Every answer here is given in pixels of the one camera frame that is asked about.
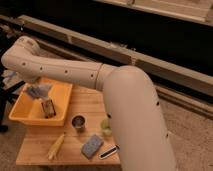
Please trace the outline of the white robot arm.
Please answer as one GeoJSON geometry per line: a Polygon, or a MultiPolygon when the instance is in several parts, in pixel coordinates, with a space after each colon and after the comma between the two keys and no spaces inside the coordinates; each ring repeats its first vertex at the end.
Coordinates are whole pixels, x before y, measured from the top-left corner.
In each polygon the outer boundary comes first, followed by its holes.
{"type": "Polygon", "coordinates": [[[34,39],[21,36],[1,62],[28,83],[46,77],[102,92],[123,171],[178,171],[156,88],[142,69],[42,57],[39,51],[34,39]]]}

